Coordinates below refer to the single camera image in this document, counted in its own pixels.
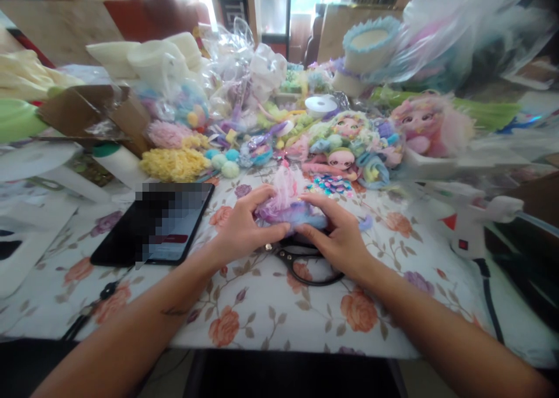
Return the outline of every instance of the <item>black cable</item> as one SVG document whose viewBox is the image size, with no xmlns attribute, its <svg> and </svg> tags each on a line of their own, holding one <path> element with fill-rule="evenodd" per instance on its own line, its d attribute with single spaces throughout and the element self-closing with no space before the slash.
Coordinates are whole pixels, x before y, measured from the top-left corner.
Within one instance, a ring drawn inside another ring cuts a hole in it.
<svg viewBox="0 0 559 398">
<path fill-rule="evenodd" d="M 489 286 L 489 278 L 491 273 L 489 272 L 489 267 L 485 262 L 485 258 L 476 258 L 473 260 L 478 266 L 483 277 L 483 292 L 485 293 L 485 302 L 487 303 L 487 309 L 489 310 L 489 316 L 491 317 L 491 322 L 493 323 L 493 328 L 495 328 L 495 335 L 497 336 L 497 341 L 502 345 L 505 345 L 505 340 L 503 338 L 503 332 L 501 331 L 501 325 L 499 324 L 499 319 L 495 313 L 495 306 L 493 306 L 493 299 L 491 298 L 491 287 Z"/>
<path fill-rule="evenodd" d="M 146 385 L 149 385 L 153 382 L 157 382 L 160 381 L 161 379 L 163 379 L 165 376 L 169 375 L 172 371 L 176 370 L 183 362 L 184 360 L 188 357 L 188 355 L 190 354 L 190 350 L 186 352 L 186 354 L 182 357 L 181 361 L 179 361 L 172 369 L 168 370 L 167 372 L 165 372 L 162 375 L 159 375 L 156 378 L 150 379 Z"/>
</svg>

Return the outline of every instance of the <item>smartphone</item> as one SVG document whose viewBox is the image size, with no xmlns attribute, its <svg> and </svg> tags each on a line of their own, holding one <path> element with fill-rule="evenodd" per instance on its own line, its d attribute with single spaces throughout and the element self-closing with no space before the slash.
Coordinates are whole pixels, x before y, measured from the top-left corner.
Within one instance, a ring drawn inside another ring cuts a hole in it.
<svg viewBox="0 0 559 398">
<path fill-rule="evenodd" d="M 179 265 L 188 255 L 213 184 L 152 184 L 91 256 L 93 265 Z"/>
</svg>

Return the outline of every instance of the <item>white glue gun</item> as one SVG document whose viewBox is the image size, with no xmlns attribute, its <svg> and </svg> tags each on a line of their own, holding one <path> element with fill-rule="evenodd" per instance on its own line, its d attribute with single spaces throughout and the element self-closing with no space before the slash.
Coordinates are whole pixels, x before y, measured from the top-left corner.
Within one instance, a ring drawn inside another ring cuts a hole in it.
<svg viewBox="0 0 559 398">
<path fill-rule="evenodd" d="M 507 196 L 491 201 L 485 192 L 460 182 L 415 182 L 421 191 L 451 205 L 456 211 L 452 250 L 462 258 L 484 258 L 486 254 L 483 225 L 485 222 L 510 223 L 522 211 L 524 202 Z"/>
</svg>

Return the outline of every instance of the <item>cardboard box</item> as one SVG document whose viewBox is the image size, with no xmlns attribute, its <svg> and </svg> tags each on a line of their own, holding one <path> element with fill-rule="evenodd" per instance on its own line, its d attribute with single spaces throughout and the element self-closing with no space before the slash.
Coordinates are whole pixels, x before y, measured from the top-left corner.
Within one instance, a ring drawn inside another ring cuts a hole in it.
<svg viewBox="0 0 559 398">
<path fill-rule="evenodd" d="M 86 129 L 109 118 L 122 131 L 106 134 L 141 158 L 153 145 L 144 136 L 150 116 L 129 87 L 120 86 L 121 103 L 115 106 L 115 91 L 111 85 L 84 85 L 66 89 L 49 99 L 37 110 L 43 121 L 67 137 L 85 138 L 84 147 L 90 147 L 97 137 Z"/>
</svg>

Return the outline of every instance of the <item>green bottle cap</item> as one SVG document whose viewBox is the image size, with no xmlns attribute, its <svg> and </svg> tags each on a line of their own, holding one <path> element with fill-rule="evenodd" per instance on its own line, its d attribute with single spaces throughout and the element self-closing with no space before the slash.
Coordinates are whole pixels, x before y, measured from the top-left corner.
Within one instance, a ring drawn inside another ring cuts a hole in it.
<svg viewBox="0 0 559 398">
<path fill-rule="evenodd" d="M 97 143 L 95 146 L 93 146 L 93 157 L 110 156 L 120 148 L 121 146 L 118 143 L 113 143 L 113 142 Z"/>
</svg>

